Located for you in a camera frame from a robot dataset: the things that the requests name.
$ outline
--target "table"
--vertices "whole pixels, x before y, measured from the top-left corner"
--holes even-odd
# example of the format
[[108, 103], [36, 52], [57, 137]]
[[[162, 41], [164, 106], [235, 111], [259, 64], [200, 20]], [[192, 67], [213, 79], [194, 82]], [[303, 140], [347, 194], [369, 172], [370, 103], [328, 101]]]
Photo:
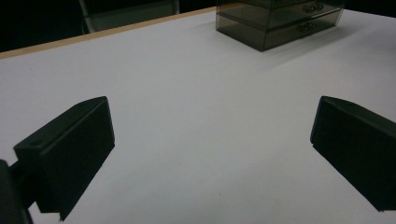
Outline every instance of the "table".
[[395, 19], [346, 10], [265, 52], [216, 32], [213, 8], [154, 23], [0, 55], [8, 164], [67, 108], [108, 97], [116, 147], [65, 224], [395, 223], [309, 142], [321, 95], [396, 120]]

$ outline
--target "plastic drawer organizer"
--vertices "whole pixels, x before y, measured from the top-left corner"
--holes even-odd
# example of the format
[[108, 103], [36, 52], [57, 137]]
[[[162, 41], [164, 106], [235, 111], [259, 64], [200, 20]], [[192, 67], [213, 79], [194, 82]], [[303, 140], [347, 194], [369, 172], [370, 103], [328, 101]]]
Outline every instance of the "plastic drawer organizer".
[[218, 0], [216, 28], [264, 51], [337, 24], [345, 0]]

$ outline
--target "brown edge trim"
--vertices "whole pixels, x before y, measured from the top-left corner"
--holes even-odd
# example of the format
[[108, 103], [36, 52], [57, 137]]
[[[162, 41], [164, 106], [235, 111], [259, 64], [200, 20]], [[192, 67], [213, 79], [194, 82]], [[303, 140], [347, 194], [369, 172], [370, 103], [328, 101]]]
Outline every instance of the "brown edge trim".
[[27, 48], [23, 48], [23, 49], [14, 49], [14, 50], [10, 50], [10, 51], [0, 52], [0, 60], [5, 59], [5, 58], [20, 56], [23, 54], [38, 52], [41, 50], [54, 49], [54, 48], [58, 48], [58, 47], [66, 46], [66, 45], [79, 43], [82, 41], [92, 40], [92, 39], [107, 36], [107, 35], [114, 35], [114, 34], [118, 34], [121, 32], [130, 31], [130, 30], [141, 28], [141, 27], [158, 24], [158, 23], [165, 22], [165, 21], [173, 21], [173, 20], [177, 20], [177, 19], [181, 19], [181, 18], [186, 18], [186, 17], [190, 17], [190, 16], [203, 14], [206, 12], [212, 12], [215, 9], [216, 9], [216, 7], [208, 7], [208, 8], [192, 11], [192, 12], [186, 12], [186, 13], [182, 13], [182, 14], [169, 16], [169, 17], [159, 18], [159, 19], [152, 20], [152, 21], [142, 21], [139, 23], [131, 24], [131, 25], [121, 26], [118, 28], [109, 29], [109, 30], [96, 32], [96, 33], [92, 33], [92, 34], [87, 34], [87, 35], [79, 35], [79, 36], [75, 36], [75, 37], [71, 37], [71, 38], [67, 38], [67, 39], [63, 39], [63, 40], [58, 40], [58, 41], [54, 41], [54, 42], [49, 42], [46, 44], [35, 45], [32, 47], [27, 47]]

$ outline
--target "drawer handle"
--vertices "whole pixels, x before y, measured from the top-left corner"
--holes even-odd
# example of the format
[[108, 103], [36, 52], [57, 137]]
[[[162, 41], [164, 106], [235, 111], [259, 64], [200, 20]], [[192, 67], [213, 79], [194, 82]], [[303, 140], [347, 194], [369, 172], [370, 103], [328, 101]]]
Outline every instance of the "drawer handle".
[[323, 10], [324, 5], [321, 3], [315, 3], [315, 4], [311, 4], [309, 6], [303, 6], [302, 10], [303, 12], [306, 13], [314, 13], [315, 11], [321, 11]]
[[315, 29], [317, 29], [317, 25], [310, 22], [307, 22], [306, 24], [300, 24], [298, 26], [298, 31], [300, 31], [301, 33], [313, 31]]

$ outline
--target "dark floor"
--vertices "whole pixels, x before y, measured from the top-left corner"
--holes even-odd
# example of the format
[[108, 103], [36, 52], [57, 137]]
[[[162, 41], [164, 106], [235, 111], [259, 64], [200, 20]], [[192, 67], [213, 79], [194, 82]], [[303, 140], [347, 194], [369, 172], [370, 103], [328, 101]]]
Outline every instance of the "dark floor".
[[[78, 0], [5, 0], [0, 7], [0, 52], [82, 35], [86, 27]], [[93, 11], [156, 0], [86, 0]], [[213, 7], [216, 0], [179, 0], [180, 12]], [[396, 18], [396, 1], [348, 0], [347, 9]]]

